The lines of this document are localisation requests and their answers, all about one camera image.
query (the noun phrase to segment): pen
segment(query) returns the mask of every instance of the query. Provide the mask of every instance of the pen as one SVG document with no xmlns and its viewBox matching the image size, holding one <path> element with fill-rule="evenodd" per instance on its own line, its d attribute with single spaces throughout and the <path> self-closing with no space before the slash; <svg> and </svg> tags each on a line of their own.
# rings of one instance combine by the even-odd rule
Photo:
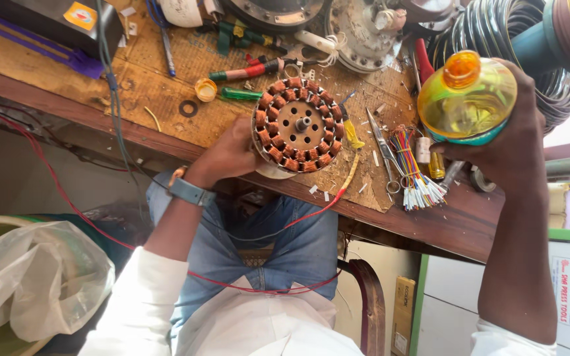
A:
<svg viewBox="0 0 570 356">
<path fill-rule="evenodd" d="M 169 66 L 169 75 L 171 77 L 175 77 L 175 64 L 173 64 L 173 54 L 170 53 L 169 35 L 167 34 L 165 27 L 160 27 L 160 32 L 162 33 L 162 43 L 164 44 L 167 65 Z"/>
</svg>

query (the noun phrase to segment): plastic bag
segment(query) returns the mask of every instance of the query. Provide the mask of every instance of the plastic bag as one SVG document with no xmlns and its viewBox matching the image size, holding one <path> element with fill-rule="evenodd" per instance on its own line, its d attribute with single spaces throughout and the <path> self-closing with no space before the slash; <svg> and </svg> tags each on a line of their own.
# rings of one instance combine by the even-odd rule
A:
<svg viewBox="0 0 570 356">
<path fill-rule="evenodd" d="M 94 315 L 115 267 L 67 221 L 33 223 L 0 236 L 0 326 L 37 341 L 72 334 Z"/>
</svg>

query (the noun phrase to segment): person's left hand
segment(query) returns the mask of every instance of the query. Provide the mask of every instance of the person's left hand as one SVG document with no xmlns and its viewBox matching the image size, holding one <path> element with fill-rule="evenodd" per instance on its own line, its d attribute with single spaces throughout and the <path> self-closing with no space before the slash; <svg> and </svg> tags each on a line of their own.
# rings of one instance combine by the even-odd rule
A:
<svg viewBox="0 0 570 356">
<path fill-rule="evenodd" d="M 250 123 L 248 115 L 238 115 L 226 132 L 188 169 L 184 179 L 200 188 L 210 189 L 219 179 L 256 170 L 263 158 L 250 149 Z"/>
</svg>

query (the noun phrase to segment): blue jeans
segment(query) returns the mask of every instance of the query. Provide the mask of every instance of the blue jeans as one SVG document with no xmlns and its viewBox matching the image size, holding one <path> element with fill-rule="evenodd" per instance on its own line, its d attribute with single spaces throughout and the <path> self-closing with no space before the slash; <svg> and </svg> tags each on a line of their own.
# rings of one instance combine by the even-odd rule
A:
<svg viewBox="0 0 570 356">
<path fill-rule="evenodd" d="M 168 186 L 172 171 L 155 176 L 157 182 Z M 155 225 L 169 205 L 169 192 L 151 183 L 146 199 Z M 336 274 L 337 213 L 318 214 L 299 222 L 269 238 L 258 239 L 279 231 L 288 223 L 321 208 L 298 199 L 281 196 L 224 230 L 224 220 L 216 204 L 203 210 L 202 221 L 188 253 L 189 269 L 216 281 L 233 283 L 246 276 L 252 288 L 262 290 L 288 289 L 293 282 L 304 286 L 326 281 Z M 252 268 L 239 257 L 237 249 L 249 250 L 274 243 L 272 255 L 262 267 Z M 332 300 L 337 279 L 315 291 Z M 187 276 L 171 318 L 174 328 L 182 326 L 193 313 L 223 290 L 212 282 Z"/>
</svg>

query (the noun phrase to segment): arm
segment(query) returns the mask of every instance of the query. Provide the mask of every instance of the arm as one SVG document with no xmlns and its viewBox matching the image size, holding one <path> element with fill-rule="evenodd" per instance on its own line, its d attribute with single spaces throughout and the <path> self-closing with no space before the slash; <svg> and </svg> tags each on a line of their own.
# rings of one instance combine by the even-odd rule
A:
<svg viewBox="0 0 570 356">
<path fill-rule="evenodd" d="M 219 180 L 252 172 L 249 117 L 239 116 L 186 172 L 210 189 Z M 202 207 L 173 198 L 144 248 L 138 247 L 117 280 L 107 309 L 79 355 L 170 355 L 170 317 L 188 271 L 188 252 Z"/>
<path fill-rule="evenodd" d="M 479 315 L 532 341 L 553 344 L 557 311 L 549 269 L 545 119 L 536 108 L 533 79 L 514 64 L 501 62 L 518 82 L 507 126 L 484 146 L 446 142 L 432 151 L 471 161 L 505 191 L 479 293 Z"/>
</svg>

